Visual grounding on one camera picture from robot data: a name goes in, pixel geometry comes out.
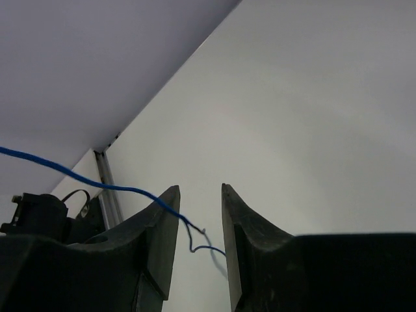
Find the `black mechanical part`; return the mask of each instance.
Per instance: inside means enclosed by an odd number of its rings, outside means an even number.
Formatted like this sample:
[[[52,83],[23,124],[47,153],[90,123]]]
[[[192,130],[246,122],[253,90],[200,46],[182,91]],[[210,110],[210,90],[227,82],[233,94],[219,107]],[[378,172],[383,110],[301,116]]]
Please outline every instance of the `black mechanical part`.
[[[160,198],[179,212],[179,187]],[[0,238],[0,311],[161,311],[177,228],[178,219],[153,202],[84,244]]]
[[[34,195],[23,193],[14,196],[17,203],[11,223],[2,224],[0,231],[7,235],[32,234],[42,235],[65,244],[84,242],[105,230],[99,201],[93,199],[83,210],[93,209],[84,218],[67,218],[68,208],[65,203],[49,194]]]
[[[413,233],[294,237],[222,185],[231,310],[416,311]]]

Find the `white table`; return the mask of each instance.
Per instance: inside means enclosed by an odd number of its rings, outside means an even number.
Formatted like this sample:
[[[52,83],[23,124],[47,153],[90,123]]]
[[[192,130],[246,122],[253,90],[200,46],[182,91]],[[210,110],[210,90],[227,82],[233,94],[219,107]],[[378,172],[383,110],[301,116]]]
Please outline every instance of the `white table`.
[[[223,182],[289,233],[415,231],[416,3],[313,2],[244,0],[107,150],[115,182],[180,185],[220,248]],[[229,311],[188,243],[180,224],[163,311]]]

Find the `blue cable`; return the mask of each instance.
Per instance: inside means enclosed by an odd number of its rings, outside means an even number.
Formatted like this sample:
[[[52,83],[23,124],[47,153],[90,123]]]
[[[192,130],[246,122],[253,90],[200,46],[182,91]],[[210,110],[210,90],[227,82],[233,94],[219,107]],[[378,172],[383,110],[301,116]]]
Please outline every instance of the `blue cable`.
[[[100,182],[95,182],[95,181],[92,181],[92,180],[88,179],[87,177],[83,177],[82,175],[76,174],[72,170],[64,167],[61,164],[58,164],[57,162],[49,161],[47,159],[29,154],[29,153],[24,153],[22,151],[15,151],[13,149],[8,149],[8,148],[4,148],[4,147],[0,146],[0,153],[11,156],[11,157],[15,157],[15,158],[25,159],[27,161],[31,161],[31,162],[34,162],[36,164],[40,164],[42,166],[54,169],[56,171],[62,172],[63,174],[65,174],[67,176],[72,177],[75,180],[78,180],[78,181],[80,181],[82,183],[85,183],[87,185],[91,185],[92,187],[97,187],[99,189],[107,189],[107,190],[122,190],[122,191],[126,191],[126,192],[134,192],[134,193],[138,193],[138,194],[141,194],[141,195],[145,195],[146,197],[148,197],[151,200],[158,203],[168,213],[170,213],[171,215],[173,215],[176,218],[183,221],[184,225],[187,227],[187,232],[188,232],[188,236],[189,236],[189,251],[190,252],[194,253],[199,249],[210,249],[210,250],[214,250],[216,252],[219,252],[224,256],[226,255],[226,253],[223,252],[222,250],[211,246],[211,242],[208,239],[208,236],[205,232],[205,229],[198,228],[191,221],[189,221],[187,217],[183,216],[180,213],[177,213],[171,207],[169,207],[168,204],[166,204],[164,201],[162,201],[160,198],[156,197],[155,195],[149,193],[146,190],[142,190],[140,188],[135,188],[135,187],[119,187],[117,185],[109,185],[109,184],[104,184],[104,183],[100,183]],[[195,247],[195,249],[192,248],[192,233],[190,232],[189,227],[192,227],[198,233],[202,234],[207,239],[207,242],[209,243],[209,246],[202,245],[202,246]]]

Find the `cable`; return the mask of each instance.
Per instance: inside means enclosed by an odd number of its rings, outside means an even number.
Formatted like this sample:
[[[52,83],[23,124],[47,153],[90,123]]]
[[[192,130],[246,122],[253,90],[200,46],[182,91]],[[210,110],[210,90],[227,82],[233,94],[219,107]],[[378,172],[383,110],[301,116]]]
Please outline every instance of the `cable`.
[[[214,250],[216,252],[219,252],[224,256],[226,255],[225,252],[223,252],[222,250],[220,250],[218,248],[215,248],[215,247],[211,246],[211,244],[209,244],[209,246],[197,246],[195,248],[192,248],[192,233],[190,232],[189,227],[195,229],[199,234],[202,234],[205,238],[207,238],[207,235],[205,234],[205,229],[198,228],[191,221],[189,221],[187,217],[185,217],[184,215],[182,215],[180,213],[177,213],[171,207],[169,207],[169,205],[167,205],[164,201],[162,201],[160,198],[156,197],[155,195],[153,195],[152,193],[149,193],[146,190],[142,190],[140,188],[135,188],[135,187],[119,187],[117,185],[109,185],[109,184],[104,184],[104,183],[100,183],[100,182],[95,182],[95,181],[90,180],[87,177],[83,177],[82,175],[76,174],[72,170],[66,168],[65,166],[63,166],[61,164],[58,164],[57,162],[49,161],[47,159],[35,156],[33,154],[24,153],[22,151],[15,151],[13,149],[8,149],[8,148],[0,146],[0,153],[11,156],[11,157],[15,157],[15,158],[25,159],[27,161],[31,161],[31,162],[34,162],[36,164],[40,164],[40,165],[48,167],[50,169],[54,169],[56,171],[59,171],[59,172],[65,174],[65,175],[67,175],[67,176],[72,177],[75,180],[78,180],[82,183],[91,185],[92,187],[97,187],[99,189],[134,192],[134,193],[138,193],[138,194],[141,194],[141,195],[145,195],[146,197],[150,198],[151,200],[153,200],[154,202],[159,204],[168,213],[170,213],[171,215],[173,215],[173,216],[177,217],[178,219],[182,220],[184,225],[187,227],[187,232],[188,232],[188,236],[189,236],[189,251],[190,252],[194,253],[199,249],[210,249],[210,250]]]
[[[78,189],[78,190],[73,190],[73,191],[72,191],[72,192],[70,192],[67,196],[65,196],[63,199],[61,199],[61,202],[62,202],[62,203],[66,202],[69,198],[71,198],[71,197],[72,197],[72,195],[74,195],[74,194],[76,194],[76,193],[78,193],[78,192],[84,192],[84,194],[85,194],[86,199],[85,199],[85,204],[83,205],[83,208],[84,208],[84,207],[85,207],[85,206],[87,206],[87,205],[88,205],[88,203],[90,202],[90,200],[91,200],[91,196],[90,196],[90,193],[88,193],[86,190],[84,190],[84,189],[82,189],[82,188],[80,188],[80,189]]]

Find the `black cable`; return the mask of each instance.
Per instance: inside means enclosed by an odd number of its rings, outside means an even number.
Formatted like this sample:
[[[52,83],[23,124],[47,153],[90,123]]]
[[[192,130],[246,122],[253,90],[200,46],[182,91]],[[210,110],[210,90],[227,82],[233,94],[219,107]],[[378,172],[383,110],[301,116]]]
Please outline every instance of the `black cable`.
[[[66,202],[72,195],[74,195],[75,193],[78,193],[78,192],[84,192],[84,194],[86,196],[86,201],[85,201],[85,204],[83,205],[83,208],[84,208],[90,202],[91,196],[90,196],[90,193],[88,193],[86,190],[84,190],[82,188],[70,192],[67,196],[65,196],[63,199],[61,199],[61,202],[62,203]]]

